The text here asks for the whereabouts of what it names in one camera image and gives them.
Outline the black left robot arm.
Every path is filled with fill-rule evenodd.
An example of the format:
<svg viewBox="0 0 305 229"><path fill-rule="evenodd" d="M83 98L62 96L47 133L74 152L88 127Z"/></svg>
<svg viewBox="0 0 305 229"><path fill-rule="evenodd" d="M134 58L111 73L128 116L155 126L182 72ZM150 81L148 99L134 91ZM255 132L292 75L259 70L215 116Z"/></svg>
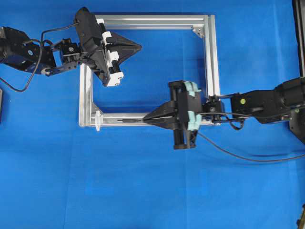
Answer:
<svg viewBox="0 0 305 229"><path fill-rule="evenodd" d="M62 31L75 27L79 43L70 38L57 43L31 39L26 33L10 28L0 29L0 62L32 75L52 76L84 64L100 79L103 86L117 86L124 77L120 64L142 48L115 32L107 31L104 21L97 22L86 7L80 8L73 24L57 28Z"/></svg>

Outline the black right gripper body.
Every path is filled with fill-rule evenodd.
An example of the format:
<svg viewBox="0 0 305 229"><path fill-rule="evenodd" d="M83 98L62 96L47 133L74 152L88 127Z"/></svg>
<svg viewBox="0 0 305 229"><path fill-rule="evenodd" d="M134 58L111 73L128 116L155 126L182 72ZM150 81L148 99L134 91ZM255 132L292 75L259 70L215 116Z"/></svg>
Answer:
<svg viewBox="0 0 305 229"><path fill-rule="evenodd" d="M196 147L196 138L202 121L201 89L194 82L174 81L168 83L171 101L175 105L173 131L174 149Z"/></svg>

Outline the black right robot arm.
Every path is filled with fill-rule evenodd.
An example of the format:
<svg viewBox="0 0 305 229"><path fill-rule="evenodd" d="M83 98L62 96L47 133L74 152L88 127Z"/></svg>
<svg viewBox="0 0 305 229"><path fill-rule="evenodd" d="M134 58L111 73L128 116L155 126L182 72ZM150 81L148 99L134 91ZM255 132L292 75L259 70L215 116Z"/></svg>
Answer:
<svg viewBox="0 0 305 229"><path fill-rule="evenodd" d="M149 125L173 130L174 148L196 147L203 120L212 124L229 123L240 130L247 118L261 124L289 122L290 131L305 141L305 82L301 78L286 81L272 90L213 95L205 103L201 89L190 81L168 84L170 100L148 113L142 120Z"/></svg>

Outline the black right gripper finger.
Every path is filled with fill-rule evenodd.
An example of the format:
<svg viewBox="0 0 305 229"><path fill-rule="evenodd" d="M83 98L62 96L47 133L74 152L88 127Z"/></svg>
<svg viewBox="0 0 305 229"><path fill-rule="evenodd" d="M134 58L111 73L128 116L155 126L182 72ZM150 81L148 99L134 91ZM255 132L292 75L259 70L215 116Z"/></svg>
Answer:
<svg viewBox="0 0 305 229"><path fill-rule="evenodd" d="M178 129L178 123L174 118L158 118L144 120L144 123L148 125L154 125L163 129L176 130Z"/></svg>
<svg viewBox="0 0 305 229"><path fill-rule="evenodd" d="M152 112L148 113L144 119L155 119L173 116L176 114L176 105L176 101L165 102Z"/></svg>

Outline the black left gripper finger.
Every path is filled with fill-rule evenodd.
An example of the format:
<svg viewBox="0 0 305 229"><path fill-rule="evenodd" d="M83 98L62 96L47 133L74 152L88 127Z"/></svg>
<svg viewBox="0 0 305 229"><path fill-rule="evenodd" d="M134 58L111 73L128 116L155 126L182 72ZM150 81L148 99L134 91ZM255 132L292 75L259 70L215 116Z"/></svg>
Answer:
<svg viewBox="0 0 305 229"><path fill-rule="evenodd" d="M126 61L131 56L135 55L142 49L141 45L108 45L108 50L110 52L118 52L118 64Z"/></svg>
<svg viewBox="0 0 305 229"><path fill-rule="evenodd" d="M132 47L137 47L141 48L142 46L138 43L135 43L115 32L111 32L111 37L108 38L108 43L110 43L113 46L132 46Z"/></svg>

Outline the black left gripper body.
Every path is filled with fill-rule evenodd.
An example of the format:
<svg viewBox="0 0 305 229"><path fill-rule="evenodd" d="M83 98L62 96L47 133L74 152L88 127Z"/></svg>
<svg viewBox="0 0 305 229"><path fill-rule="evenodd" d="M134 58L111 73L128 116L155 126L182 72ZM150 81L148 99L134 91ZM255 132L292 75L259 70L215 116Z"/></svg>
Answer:
<svg viewBox="0 0 305 229"><path fill-rule="evenodd" d="M118 64L119 54L110 51L113 36L107 31L104 20L97 21L86 7L74 17L82 51L82 63L89 66L105 87L118 86L124 77Z"/></svg>

